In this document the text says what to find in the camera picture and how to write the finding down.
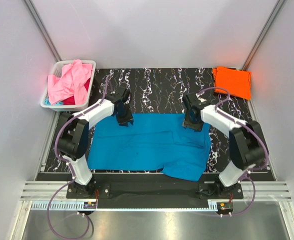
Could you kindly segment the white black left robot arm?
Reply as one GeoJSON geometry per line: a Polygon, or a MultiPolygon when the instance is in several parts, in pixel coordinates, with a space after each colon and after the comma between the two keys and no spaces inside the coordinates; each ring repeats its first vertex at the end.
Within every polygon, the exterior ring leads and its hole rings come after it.
{"type": "Polygon", "coordinates": [[[63,113],[58,119],[55,132],[54,152],[66,162],[72,175],[68,185],[68,198],[92,198],[99,194],[95,178],[88,167],[86,152],[89,148],[89,132],[100,121],[115,117],[120,126],[134,124],[130,104],[131,91],[118,87],[110,94],[104,93],[93,105],[74,114],[63,113]]]}

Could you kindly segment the blue t-shirt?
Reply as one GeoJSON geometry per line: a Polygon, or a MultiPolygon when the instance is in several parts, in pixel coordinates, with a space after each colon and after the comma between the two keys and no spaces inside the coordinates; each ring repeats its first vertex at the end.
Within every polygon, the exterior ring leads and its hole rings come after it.
{"type": "Polygon", "coordinates": [[[210,156],[210,125],[201,131],[183,127],[184,114],[135,113],[120,126],[109,116],[96,126],[87,159],[92,170],[156,171],[197,182],[210,156]]]}

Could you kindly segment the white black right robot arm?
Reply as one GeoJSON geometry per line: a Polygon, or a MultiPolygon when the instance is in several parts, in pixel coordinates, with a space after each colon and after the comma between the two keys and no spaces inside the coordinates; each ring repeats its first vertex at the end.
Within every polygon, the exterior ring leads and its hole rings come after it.
{"type": "Polygon", "coordinates": [[[199,132],[209,124],[229,139],[230,162],[214,183],[200,186],[198,190],[201,199],[228,199],[241,191],[241,181],[255,167],[268,164],[269,152],[261,125],[231,116],[208,100],[198,99],[194,93],[186,94],[182,101],[186,109],[185,128],[199,132]]]}

